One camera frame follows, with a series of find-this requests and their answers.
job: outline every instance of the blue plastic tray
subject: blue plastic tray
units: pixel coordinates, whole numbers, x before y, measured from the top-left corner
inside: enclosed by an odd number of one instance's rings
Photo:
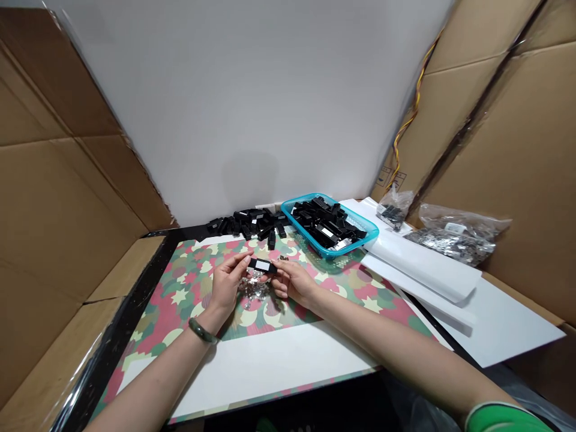
[[[297,202],[304,202],[304,201],[310,201],[316,197],[322,197],[324,199],[324,201],[327,204],[330,205],[334,205],[337,203],[337,201],[334,201],[332,198],[330,198],[329,196],[326,196],[324,194],[321,193],[311,193],[308,195],[304,195],[298,198],[294,198],[288,201],[285,201],[282,203],[282,205],[280,206],[280,208],[282,209],[282,211],[284,212],[284,214],[288,217],[288,219],[290,220],[290,222],[292,223],[292,225],[294,225],[296,227],[296,229],[300,232],[300,234],[302,234],[304,237],[306,237],[306,239],[310,242],[310,244],[312,245],[312,247],[320,254],[320,256],[322,256],[323,258],[326,259],[333,259],[336,258],[337,256],[341,256],[344,254],[347,254],[350,251],[353,251],[354,249],[362,246],[363,244],[368,243],[369,241],[375,239],[378,237],[378,234],[380,233],[378,230],[378,227],[376,225],[374,225],[372,222],[370,222],[369,220],[363,218],[362,216],[360,216],[357,213],[354,213],[352,210],[347,209],[346,207],[342,206],[342,210],[344,210],[346,212],[346,214],[348,215],[347,218],[347,222],[349,224],[352,224],[354,226],[356,226],[357,228],[360,228],[363,231],[366,231],[366,237],[355,242],[352,243],[351,245],[346,246],[345,248],[342,248],[338,251],[331,251],[328,250],[326,248],[323,248],[322,246],[320,246],[320,244],[316,241],[316,239],[314,239],[309,233],[308,231],[306,231],[306,228],[304,228],[302,225],[300,225],[298,222],[296,222],[296,219],[294,219],[294,216],[292,216],[292,209],[294,208],[294,204],[296,204]]]

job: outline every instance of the person's left hand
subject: person's left hand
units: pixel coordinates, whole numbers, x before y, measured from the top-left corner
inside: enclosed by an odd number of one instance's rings
[[[253,253],[254,251],[234,255],[214,269],[209,309],[218,311],[225,317],[232,313],[236,306],[238,284],[246,274]]]

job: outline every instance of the wire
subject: wire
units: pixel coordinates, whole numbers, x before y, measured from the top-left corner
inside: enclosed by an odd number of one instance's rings
[[[422,85],[422,79],[424,78],[424,71],[426,70],[428,60],[430,59],[430,56],[432,55],[434,48],[436,48],[436,44],[440,40],[440,36],[442,36],[443,31],[444,29],[442,28],[442,30],[440,30],[440,33],[438,33],[438,36],[436,36],[434,43],[430,46],[428,52],[424,56],[424,60],[422,60],[422,70],[420,71],[420,76],[418,77],[418,81],[416,82],[416,95],[414,97],[414,105],[411,108],[412,115],[410,116],[410,119],[402,125],[400,130],[398,130],[396,138],[394,139],[393,149],[394,149],[394,157],[396,158],[396,169],[392,174],[390,183],[388,184],[388,186],[386,186],[385,193],[388,192],[388,190],[392,187],[392,185],[394,184],[394,180],[396,180],[396,176],[398,175],[398,171],[400,171],[400,155],[398,154],[398,143],[400,141],[400,138],[402,138],[402,136],[404,135],[404,132],[406,132],[406,129],[408,129],[408,126],[410,126],[410,124],[414,121],[416,115],[418,114],[418,107],[420,105],[420,86]]]

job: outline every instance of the plastic bag of black parts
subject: plastic bag of black parts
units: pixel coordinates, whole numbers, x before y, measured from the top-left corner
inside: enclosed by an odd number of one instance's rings
[[[392,185],[392,189],[378,203],[376,216],[398,232],[402,228],[413,199],[414,192],[396,192],[395,185]]]
[[[472,267],[494,252],[494,239],[512,222],[432,204],[422,204],[419,216],[426,228],[406,239]]]

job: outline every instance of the white paper roll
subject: white paper roll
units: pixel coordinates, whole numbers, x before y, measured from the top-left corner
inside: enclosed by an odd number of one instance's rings
[[[381,231],[364,246],[379,259],[397,268],[453,303],[470,295],[482,272],[397,234]]]

